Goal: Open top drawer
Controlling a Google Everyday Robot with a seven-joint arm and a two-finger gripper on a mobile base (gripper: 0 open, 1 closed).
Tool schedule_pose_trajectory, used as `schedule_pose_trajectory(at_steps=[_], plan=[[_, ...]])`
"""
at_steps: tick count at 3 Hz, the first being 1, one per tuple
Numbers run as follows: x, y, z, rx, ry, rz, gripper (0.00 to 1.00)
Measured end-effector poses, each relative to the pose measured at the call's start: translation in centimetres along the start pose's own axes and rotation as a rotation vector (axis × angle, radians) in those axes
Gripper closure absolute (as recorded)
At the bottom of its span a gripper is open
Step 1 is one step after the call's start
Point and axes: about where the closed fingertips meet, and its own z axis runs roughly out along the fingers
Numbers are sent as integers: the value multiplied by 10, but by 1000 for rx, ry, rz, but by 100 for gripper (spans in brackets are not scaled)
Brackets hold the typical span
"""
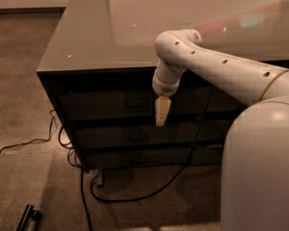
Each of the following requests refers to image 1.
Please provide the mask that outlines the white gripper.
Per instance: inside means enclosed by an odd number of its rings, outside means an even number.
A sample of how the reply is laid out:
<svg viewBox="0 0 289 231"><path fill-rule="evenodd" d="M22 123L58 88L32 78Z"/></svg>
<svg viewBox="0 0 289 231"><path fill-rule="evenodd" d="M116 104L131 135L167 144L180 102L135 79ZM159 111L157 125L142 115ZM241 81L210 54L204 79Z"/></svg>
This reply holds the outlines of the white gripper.
<svg viewBox="0 0 289 231"><path fill-rule="evenodd" d="M175 95L179 82L168 84L162 82L156 75L152 79L152 88L160 96L155 100L155 121L157 126L164 126L170 111L171 100L168 96Z"/></svg>

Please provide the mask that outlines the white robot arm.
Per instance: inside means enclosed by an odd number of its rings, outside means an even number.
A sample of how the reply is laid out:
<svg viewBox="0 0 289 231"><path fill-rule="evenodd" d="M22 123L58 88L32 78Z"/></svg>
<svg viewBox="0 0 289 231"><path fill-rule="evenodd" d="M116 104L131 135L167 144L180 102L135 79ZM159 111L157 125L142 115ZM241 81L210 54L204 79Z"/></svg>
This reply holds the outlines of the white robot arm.
<svg viewBox="0 0 289 231"><path fill-rule="evenodd" d="M196 30L166 31L155 40L159 62L152 87L158 95L155 100L158 126L166 123L170 97L175 95L180 78L187 70L247 106L289 96L288 68L206 49L201 42Z"/></svg>

